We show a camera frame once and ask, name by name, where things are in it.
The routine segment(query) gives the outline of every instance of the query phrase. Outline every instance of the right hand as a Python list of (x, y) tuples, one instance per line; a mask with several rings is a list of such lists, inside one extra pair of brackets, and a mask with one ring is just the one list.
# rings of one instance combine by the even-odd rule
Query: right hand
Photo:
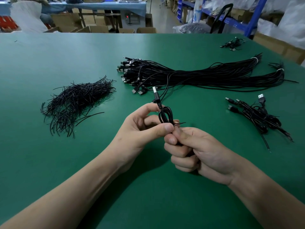
[[(212, 181), (229, 185), (238, 173), (242, 157), (234, 153), (210, 134), (192, 127), (175, 127), (164, 137), (164, 148), (172, 154), (177, 169), (191, 172), (195, 169)], [(193, 150), (194, 155), (187, 157)]]

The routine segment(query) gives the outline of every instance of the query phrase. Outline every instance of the left hand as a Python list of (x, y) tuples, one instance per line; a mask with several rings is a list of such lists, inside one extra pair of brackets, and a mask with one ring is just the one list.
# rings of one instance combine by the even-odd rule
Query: left hand
[(114, 155), (120, 172), (126, 172), (131, 167), (147, 143), (174, 130), (171, 123), (161, 123), (157, 115), (148, 116), (148, 113), (158, 111), (160, 110), (157, 104), (145, 104), (131, 113), (105, 149)]

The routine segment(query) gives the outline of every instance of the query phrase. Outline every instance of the hand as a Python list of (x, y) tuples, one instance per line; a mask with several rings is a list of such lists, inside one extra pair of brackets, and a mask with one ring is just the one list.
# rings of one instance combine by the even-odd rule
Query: hand
[(177, 169), (191, 172), (195, 169), (202, 176), (229, 185), (243, 159), (229, 150), (210, 134), (191, 127), (175, 127), (173, 134), (164, 138), (164, 148), (172, 154), (171, 161)]
[(161, 124), (157, 115), (148, 116), (148, 113), (158, 111), (160, 110), (157, 104), (145, 104), (131, 113), (106, 148), (118, 162), (120, 172), (125, 172), (131, 167), (148, 142), (174, 130), (171, 123)]

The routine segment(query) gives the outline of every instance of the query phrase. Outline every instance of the table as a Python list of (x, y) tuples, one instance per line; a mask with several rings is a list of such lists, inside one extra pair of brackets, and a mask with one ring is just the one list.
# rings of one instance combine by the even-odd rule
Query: table
[[(149, 59), (173, 69), (194, 70), (214, 62), (234, 62), (263, 52), (254, 75), (272, 71), (282, 58), (248, 40), (240, 51), (220, 48), (229, 34), (0, 34), (0, 223), (78, 171), (113, 139), (125, 117), (153, 99), (132, 94), (116, 66), (123, 56)], [(193, 42), (201, 41), (197, 47)], [(257, 101), (261, 92), (237, 93), (184, 86), (164, 104), (184, 126), (201, 128), (249, 159), (299, 200), (305, 202), (305, 70), (284, 60), (284, 83), (263, 93), (270, 114), (281, 117), (294, 143), (278, 132), (266, 135), (269, 153), (254, 126), (229, 112), (224, 99)], [(76, 138), (51, 136), (40, 113), (54, 88), (114, 82), (112, 99), (94, 109), (75, 128)], [(82, 220), (79, 228), (261, 228), (224, 185), (183, 173), (170, 162), (163, 139), (149, 145), (132, 168), (118, 177)]]
[[(10, 15), (10, 3), (0, 1), (0, 16)], [(81, 3), (81, 4), (67, 4), (66, 2), (61, 3), (50, 3), (50, 7), (42, 6), (42, 13), (61, 13), (67, 11), (67, 9), (79, 8), (89, 10), (129, 10), (142, 17), (146, 14), (146, 2), (141, 1), (139, 3), (123, 3), (118, 1), (102, 2), (102, 3)]]

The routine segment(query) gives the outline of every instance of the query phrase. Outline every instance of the fingernail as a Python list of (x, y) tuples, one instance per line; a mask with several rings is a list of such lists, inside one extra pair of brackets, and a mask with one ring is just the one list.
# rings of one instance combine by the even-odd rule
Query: fingernail
[(167, 123), (164, 125), (164, 128), (167, 132), (172, 132), (173, 131), (173, 125), (171, 123)]
[(170, 142), (172, 145), (175, 145), (175, 144), (176, 144), (175, 139), (173, 139), (173, 138), (170, 138), (170, 139), (169, 139), (169, 142)]

